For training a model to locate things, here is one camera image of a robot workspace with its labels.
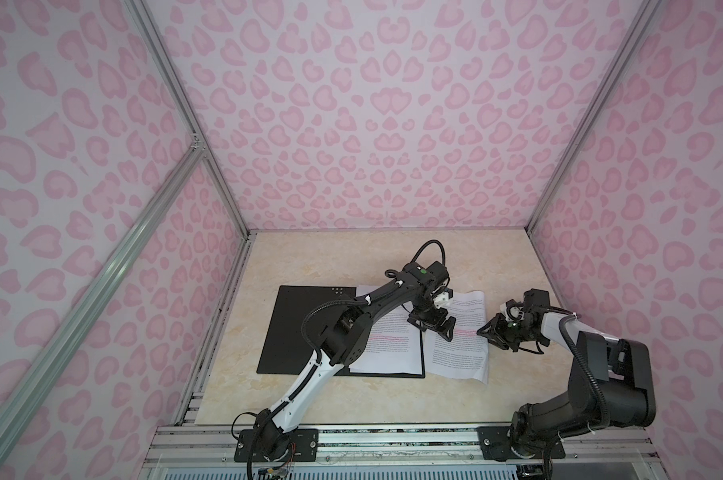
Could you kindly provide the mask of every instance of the clipboard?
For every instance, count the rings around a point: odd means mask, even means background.
[[[313,352],[300,333],[303,319],[315,307],[329,300],[337,299],[342,293],[353,298],[356,296],[356,287],[281,285],[278,288],[276,303],[270,316],[268,333],[265,335],[257,373],[299,375]],[[416,373],[354,373],[347,366],[335,375],[424,379],[425,356],[422,332],[420,334],[420,359],[422,365],[420,375]]]

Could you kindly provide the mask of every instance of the metal bracket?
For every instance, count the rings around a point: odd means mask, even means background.
[[[233,459],[236,462],[247,461],[247,451],[252,439],[252,430],[241,430],[239,434],[236,454]],[[289,442],[294,443],[295,462],[315,462],[318,449],[318,430],[315,428],[297,428],[287,434]],[[253,462],[277,462],[279,458],[265,458],[257,449],[252,455]]]
[[[506,460],[519,459],[511,452],[508,427],[478,427],[476,431],[479,434],[479,446],[484,460],[505,462]],[[551,458],[564,458],[566,456],[567,454],[564,453],[561,442],[557,442],[551,451]],[[541,460],[543,454],[537,453],[533,458]]]

